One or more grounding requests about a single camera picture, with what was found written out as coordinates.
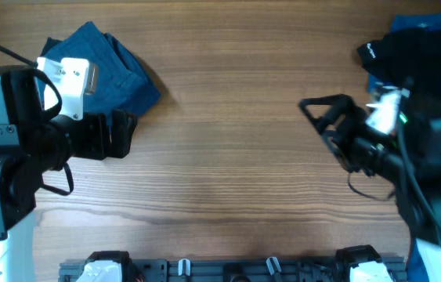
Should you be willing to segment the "dark blue denim shorts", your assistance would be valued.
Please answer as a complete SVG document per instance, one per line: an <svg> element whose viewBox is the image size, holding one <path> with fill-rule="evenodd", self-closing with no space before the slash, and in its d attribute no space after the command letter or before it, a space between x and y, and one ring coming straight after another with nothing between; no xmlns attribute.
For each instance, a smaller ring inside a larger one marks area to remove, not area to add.
<svg viewBox="0 0 441 282"><path fill-rule="evenodd" d="M58 62L64 57L87 59L98 66L96 93L84 98L84 111L105 114L108 125L112 124L112 110L141 117L161 98L136 56L92 21L84 23L44 57Z"/></svg>

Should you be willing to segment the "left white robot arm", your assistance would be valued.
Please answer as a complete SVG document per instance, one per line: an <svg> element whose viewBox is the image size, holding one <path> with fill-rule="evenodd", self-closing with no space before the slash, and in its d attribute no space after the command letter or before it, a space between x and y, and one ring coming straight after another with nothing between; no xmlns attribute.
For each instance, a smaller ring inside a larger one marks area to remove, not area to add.
<svg viewBox="0 0 441 282"><path fill-rule="evenodd" d="M48 171L69 172L72 157L123 158L137 126L135 115L113 110L74 119L61 102L44 109L34 68L0 73L0 281L34 279L32 237L35 194Z"/></svg>

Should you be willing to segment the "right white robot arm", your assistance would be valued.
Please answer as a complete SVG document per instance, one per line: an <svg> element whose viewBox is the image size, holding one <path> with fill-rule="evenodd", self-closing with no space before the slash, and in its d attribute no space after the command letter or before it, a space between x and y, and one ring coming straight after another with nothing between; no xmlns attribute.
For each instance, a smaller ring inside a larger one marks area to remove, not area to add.
<svg viewBox="0 0 441 282"><path fill-rule="evenodd" d="M441 101L403 91L384 94L366 112L345 94L304 99L299 108L349 173L394 186L425 276L441 281Z"/></svg>

